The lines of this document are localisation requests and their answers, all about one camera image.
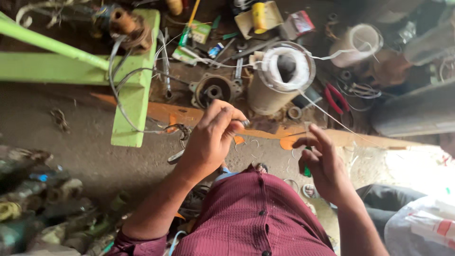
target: left hand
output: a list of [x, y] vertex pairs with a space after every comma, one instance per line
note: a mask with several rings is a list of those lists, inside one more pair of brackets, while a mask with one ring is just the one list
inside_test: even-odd
[[216, 170], [226, 158], [235, 134], [244, 127], [240, 121], [245, 115], [231, 104], [213, 100], [203, 117], [191, 132], [185, 152], [174, 172], [197, 184]]

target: concrete floor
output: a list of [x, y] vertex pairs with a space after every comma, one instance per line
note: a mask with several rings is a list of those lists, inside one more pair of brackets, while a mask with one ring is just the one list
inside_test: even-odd
[[[52, 108], [59, 108], [65, 114], [71, 129], [69, 134], [61, 132], [54, 124], [49, 113]], [[113, 118], [112, 112], [67, 99], [50, 98], [20, 84], [4, 83], [0, 86], [1, 144], [53, 153], [51, 165], [59, 164], [74, 178], [82, 180], [89, 197], [106, 202], [123, 189], [131, 193], [135, 199], [133, 203], [137, 203], [172, 170], [166, 159], [182, 149], [180, 134], [146, 134], [141, 148], [111, 146]], [[154, 127], [158, 128], [154, 123], [147, 123], [147, 128]], [[241, 171], [252, 161], [263, 162], [268, 165], [271, 174], [282, 179], [293, 179], [300, 188], [313, 183], [312, 179], [298, 173], [298, 160], [292, 157], [291, 151], [283, 150], [278, 140], [245, 139], [247, 145], [238, 145], [237, 153], [233, 144], [226, 158], [232, 171]], [[258, 140], [259, 147], [256, 141], [251, 142], [253, 139]], [[300, 151], [294, 151], [297, 158]], [[355, 188], [381, 182], [406, 185], [426, 193], [435, 191], [433, 187], [438, 187], [437, 192], [446, 191], [438, 178], [428, 183], [425, 176], [428, 168], [441, 167], [438, 160], [443, 152], [437, 147], [415, 148], [417, 153], [413, 153], [413, 150], [397, 153], [353, 145], [352, 148], [339, 148], [338, 151]], [[451, 164], [438, 169], [438, 176], [449, 175], [451, 178], [448, 180], [454, 180], [454, 174]], [[206, 181], [210, 182], [214, 177], [208, 177]], [[299, 195], [308, 201], [301, 191]], [[310, 202], [314, 204], [327, 233], [339, 241], [338, 220], [334, 212], [322, 200]]]

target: fingers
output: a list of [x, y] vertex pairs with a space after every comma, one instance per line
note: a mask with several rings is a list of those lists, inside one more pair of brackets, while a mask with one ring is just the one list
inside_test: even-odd
[[321, 148], [318, 150], [324, 155], [333, 157], [336, 155], [335, 147], [332, 140], [327, 136], [327, 134], [319, 129], [315, 124], [310, 124], [309, 130], [316, 137], [317, 141], [320, 143]]
[[241, 122], [232, 120], [240, 119], [242, 116], [246, 119], [242, 111], [232, 106], [222, 108], [218, 115], [209, 123], [209, 129], [212, 130], [215, 136], [221, 137], [227, 130], [227, 135], [232, 135], [233, 137], [236, 131], [244, 129], [244, 127]]
[[298, 161], [300, 172], [303, 172], [305, 169], [305, 164], [310, 169], [311, 174], [313, 175], [313, 179], [316, 181], [322, 181], [324, 179], [324, 172], [322, 171], [321, 160], [319, 157], [314, 154], [314, 152], [305, 149], [302, 151], [302, 157]]
[[[215, 99], [212, 101], [208, 109], [205, 111], [199, 123], [203, 126], [209, 125], [212, 120], [221, 112], [224, 108], [234, 108], [233, 105], [227, 103], [226, 101]], [[247, 118], [242, 113], [242, 111], [236, 109], [232, 115], [232, 119], [246, 120]]]
[[317, 150], [321, 151], [322, 147], [319, 141], [315, 138], [311, 137], [304, 137], [304, 138], [299, 138], [294, 144], [292, 145], [293, 148], [300, 148], [301, 146], [309, 146], [313, 147], [315, 146]]

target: metal pipe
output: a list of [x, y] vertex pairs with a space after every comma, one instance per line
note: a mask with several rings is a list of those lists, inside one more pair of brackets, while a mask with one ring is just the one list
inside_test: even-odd
[[0, 19], [0, 33], [22, 42], [26, 42], [46, 50], [56, 52], [71, 59], [88, 63], [105, 71], [109, 69], [108, 60], [102, 59], [96, 55], [90, 54], [83, 50], [79, 50], [55, 39], [28, 30], [6, 19]]

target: metal ring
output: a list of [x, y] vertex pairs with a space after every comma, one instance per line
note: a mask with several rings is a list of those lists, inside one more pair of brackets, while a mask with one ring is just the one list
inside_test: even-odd
[[292, 107], [287, 111], [288, 117], [293, 120], [300, 119], [302, 117], [302, 110], [299, 107]]

